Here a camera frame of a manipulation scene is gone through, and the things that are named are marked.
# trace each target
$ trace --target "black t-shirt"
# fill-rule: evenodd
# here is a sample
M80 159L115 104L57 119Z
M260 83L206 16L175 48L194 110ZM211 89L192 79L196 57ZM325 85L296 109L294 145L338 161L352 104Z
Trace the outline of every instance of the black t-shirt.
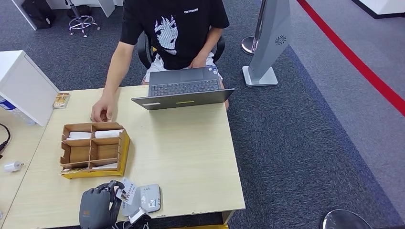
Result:
M229 26L222 0L125 0L121 41L136 44L145 31L164 67L181 69L203 48L210 26Z

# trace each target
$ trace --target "black cable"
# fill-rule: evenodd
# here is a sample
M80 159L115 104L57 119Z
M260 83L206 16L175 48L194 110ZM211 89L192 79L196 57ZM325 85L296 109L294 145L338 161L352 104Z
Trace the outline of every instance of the black cable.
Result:
M5 141L0 145L0 153L1 153L2 150L3 150L3 149L6 147L6 145L9 143L10 138L11 138L11 134L10 134L10 130L9 130L5 125L3 125L3 124L1 124L1 123L0 123L0 125L3 126L4 129L6 129L8 135L9 135L9 137L7 138L7 140L5 140Z

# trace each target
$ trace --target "yellow sticker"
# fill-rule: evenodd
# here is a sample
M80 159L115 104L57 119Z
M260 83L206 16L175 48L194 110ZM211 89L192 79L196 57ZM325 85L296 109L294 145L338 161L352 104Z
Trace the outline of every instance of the yellow sticker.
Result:
M187 103L194 103L195 101L186 101L186 102L177 102L176 104L187 104Z

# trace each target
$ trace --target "wooden compartment box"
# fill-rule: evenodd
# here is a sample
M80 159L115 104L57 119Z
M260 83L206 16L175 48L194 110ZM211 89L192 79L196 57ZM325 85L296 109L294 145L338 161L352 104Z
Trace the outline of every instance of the wooden compartment box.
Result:
M95 138L96 131L123 130L119 137ZM89 139L67 140L70 132L89 132ZM118 123L82 123L65 125L60 157L62 176L79 177L123 176L127 164L129 136Z

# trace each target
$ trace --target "robotic hand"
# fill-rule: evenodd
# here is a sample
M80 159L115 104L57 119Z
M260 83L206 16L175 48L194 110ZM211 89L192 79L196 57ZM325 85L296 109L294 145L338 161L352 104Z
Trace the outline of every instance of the robotic hand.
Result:
M79 212L82 229L104 229L115 224L121 207L121 200L116 198L114 192L115 186L124 189L124 184L112 180L108 184L99 185L83 193Z

